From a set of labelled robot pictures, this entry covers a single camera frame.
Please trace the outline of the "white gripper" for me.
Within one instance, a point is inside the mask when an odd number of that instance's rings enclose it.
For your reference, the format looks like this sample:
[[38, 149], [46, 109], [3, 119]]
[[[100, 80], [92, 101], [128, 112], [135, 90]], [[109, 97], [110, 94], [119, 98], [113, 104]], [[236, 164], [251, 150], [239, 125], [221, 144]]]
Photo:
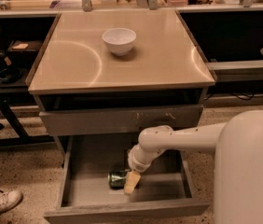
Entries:
[[139, 144], [135, 145], [128, 153], [128, 164], [132, 171], [126, 175], [126, 182], [124, 185], [124, 192], [132, 194], [135, 187], [140, 181], [141, 175], [139, 173], [145, 172], [152, 162], [157, 159], [164, 149], [145, 150]]

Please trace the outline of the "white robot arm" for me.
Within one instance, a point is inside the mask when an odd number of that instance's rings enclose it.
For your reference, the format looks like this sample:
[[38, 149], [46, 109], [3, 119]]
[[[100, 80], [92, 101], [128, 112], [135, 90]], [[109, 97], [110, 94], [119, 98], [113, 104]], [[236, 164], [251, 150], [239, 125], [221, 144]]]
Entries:
[[169, 126], [140, 132], [128, 154], [131, 194], [141, 173], [164, 151], [215, 153], [215, 224], [263, 224], [263, 110], [246, 111], [225, 123], [175, 131]]

